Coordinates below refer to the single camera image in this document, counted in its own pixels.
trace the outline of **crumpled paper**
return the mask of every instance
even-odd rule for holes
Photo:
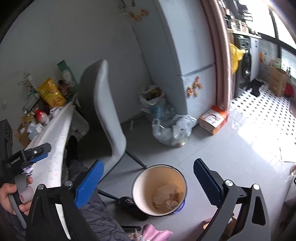
[[[153,204],[156,209],[166,213],[179,205],[179,192],[174,184],[166,184],[159,188],[155,193]]]

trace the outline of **white tile floor with black dots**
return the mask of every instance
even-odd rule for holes
[[[242,91],[231,101],[231,108],[247,116],[259,127],[269,125],[276,130],[279,138],[288,138],[296,145],[296,118],[289,112],[290,100],[284,96],[275,96],[267,83],[259,90],[259,97],[251,95],[250,90]]]

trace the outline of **red object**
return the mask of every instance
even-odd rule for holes
[[[286,84],[284,96],[294,98],[294,90],[292,85],[290,85],[289,83]]]
[[[36,110],[35,114],[36,114],[36,120],[38,122],[40,122],[41,124],[48,124],[49,118],[48,118],[48,115],[44,111]]]

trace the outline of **metal screw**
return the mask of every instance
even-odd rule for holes
[[[70,186],[72,186],[72,181],[70,181],[70,180],[65,181],[65,186],[66,186],[66,187],[70,187]]]
[[[225,184],[229,187],[231,187],[233,185],[233,182],[231,180],[226,180]]]
[[[43,184],[39,184],[37,188],[38,188],[38,190],[42,190],[44,188],[44,185]]]
[[[254,188],[255,190],[259,190],[259,189],[260,189],[260,186],[259,186],[258,184],[254,184],[254,185],[253,185],[253,188]]]

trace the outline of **white cabinet door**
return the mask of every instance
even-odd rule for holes
[[[260,57],[259,57],[259,39],[251,39],[251,48],[252,48],[252,63],[251,63],[251,76],[250,81],[257,78],[260,70]]]
[[[198,92],[197,97],[194,94],[191,97],[187,97],[187,88],[192,87],[197,76],[200,78],[203,89],[196,89]],[[182,77],[182,79],[186,96],[187,113],[198,120],[203,113],[216,104],[216,68],[212,66],[199,73]]]
[[[186,75],[213,64],[213,43],[200,0],[153,1],[175,55],[177,74]]]

